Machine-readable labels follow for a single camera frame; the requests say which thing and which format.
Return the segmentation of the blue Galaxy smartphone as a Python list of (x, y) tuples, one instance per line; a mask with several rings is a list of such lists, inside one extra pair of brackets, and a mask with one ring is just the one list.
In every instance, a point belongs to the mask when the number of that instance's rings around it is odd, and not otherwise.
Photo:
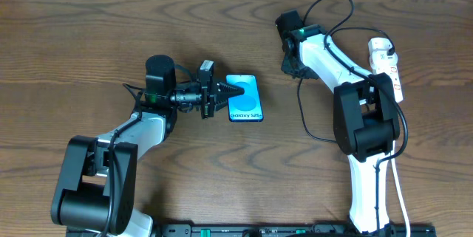
[(244, 89), (244, 94), (228, 99), (228, 116), (231, 122), (262, 122), (264, 114), (254, 75), (227, 75), (226, 82)]

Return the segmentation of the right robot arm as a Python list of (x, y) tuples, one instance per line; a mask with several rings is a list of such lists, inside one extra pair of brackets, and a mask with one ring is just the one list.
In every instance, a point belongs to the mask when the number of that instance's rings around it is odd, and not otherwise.
[(304, 25), (295, 10), (282, 13), (275, 25), (285, 54), (281, 70), (294, 78), (321, 79), (333, 93), (333, 133), (350, 164), (354, 230), (390, 236), (385, 157), (400, 135), (391, 77), (358, 66), (323, 27)]

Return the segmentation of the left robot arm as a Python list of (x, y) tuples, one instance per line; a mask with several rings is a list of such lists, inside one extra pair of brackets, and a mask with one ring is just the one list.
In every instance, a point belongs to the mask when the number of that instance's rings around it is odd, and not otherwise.
[(183, 83), (178, 69), (167, 55), (151, 56), (145, 87), (125, 85), (134, 100), (130, 118), (105, 134), (68, 142), (51, 206), (52, 222), (67, 236), (153, 235), (153, 218), (134, 207), (138, 160), (170, 135), (178, 112), (213, 117), (245, 92), (215, 78), (213, 61), (203, 61)]

